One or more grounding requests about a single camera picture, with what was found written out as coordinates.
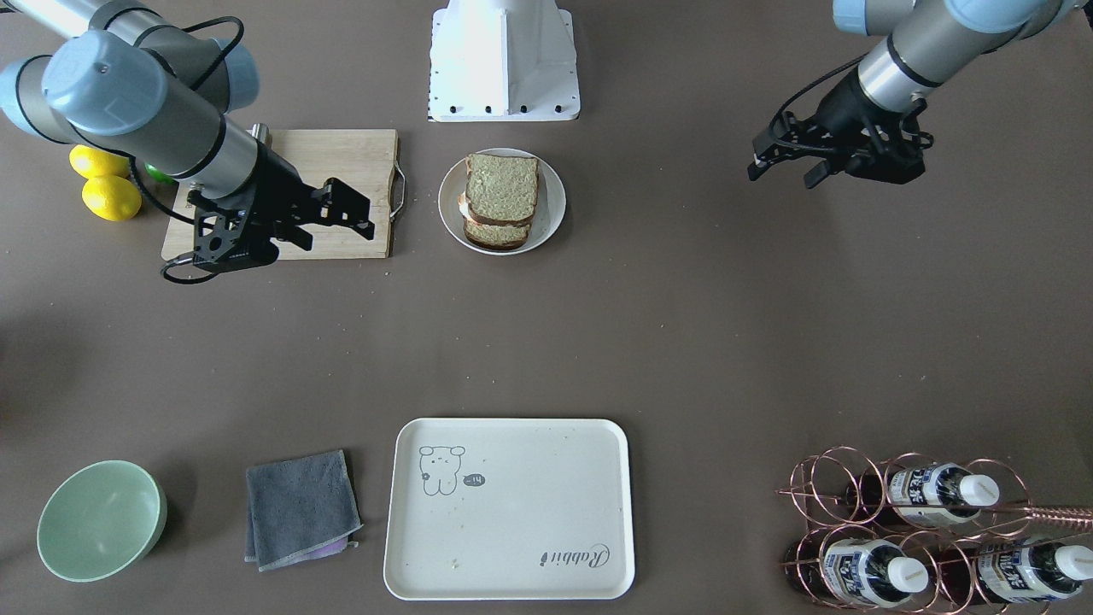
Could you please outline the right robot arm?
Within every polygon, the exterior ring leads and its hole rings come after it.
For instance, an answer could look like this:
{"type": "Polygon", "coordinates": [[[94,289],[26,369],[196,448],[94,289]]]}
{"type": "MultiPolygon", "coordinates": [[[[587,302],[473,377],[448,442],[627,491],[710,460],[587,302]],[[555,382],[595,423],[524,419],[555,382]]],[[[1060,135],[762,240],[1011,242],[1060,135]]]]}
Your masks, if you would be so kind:
{"type": "Polygon", "coordinates": [[[260,138],[230,120],[257,95],[237,39],[195,38],[139,1],[4,1],[58,32],[62,47],[3,70],[3,113],[30,135],[145,162],[189,187],[190,252],[167,261],[207,277],[309,250],[310,225],[371,240],[371,199],[340,179],[313,187],[260,138]]]}

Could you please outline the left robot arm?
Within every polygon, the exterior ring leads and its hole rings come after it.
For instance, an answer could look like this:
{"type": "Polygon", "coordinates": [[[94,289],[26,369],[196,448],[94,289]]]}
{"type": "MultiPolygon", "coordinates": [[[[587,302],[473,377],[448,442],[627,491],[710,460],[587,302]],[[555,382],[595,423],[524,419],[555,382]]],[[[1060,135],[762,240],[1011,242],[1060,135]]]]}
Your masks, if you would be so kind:
{"type": "Polygon", "coordinates": [[[844,32],[877,36],[873,50],[833,74],[839,78],[808,118],[787,104],[753,139],[750,180],[781,162],[815,157],[808,188],[839,173],[904,185],[926,170],[935,139],[919,126],[926,98],[980,58],[1033,38],[1089,1],[835,1],[844,32]]]}

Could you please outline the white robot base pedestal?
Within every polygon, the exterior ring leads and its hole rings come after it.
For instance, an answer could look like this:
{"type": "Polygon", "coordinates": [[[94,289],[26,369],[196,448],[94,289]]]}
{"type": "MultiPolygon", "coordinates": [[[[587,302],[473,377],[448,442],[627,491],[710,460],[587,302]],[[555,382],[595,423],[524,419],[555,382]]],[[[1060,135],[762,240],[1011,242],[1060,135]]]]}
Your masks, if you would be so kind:
{"type": "Polygon", "coordinates": [[[571,11],[554,1],[449,1],[433,13],[430,121],[567,121],[580,113],[571,11]]]}

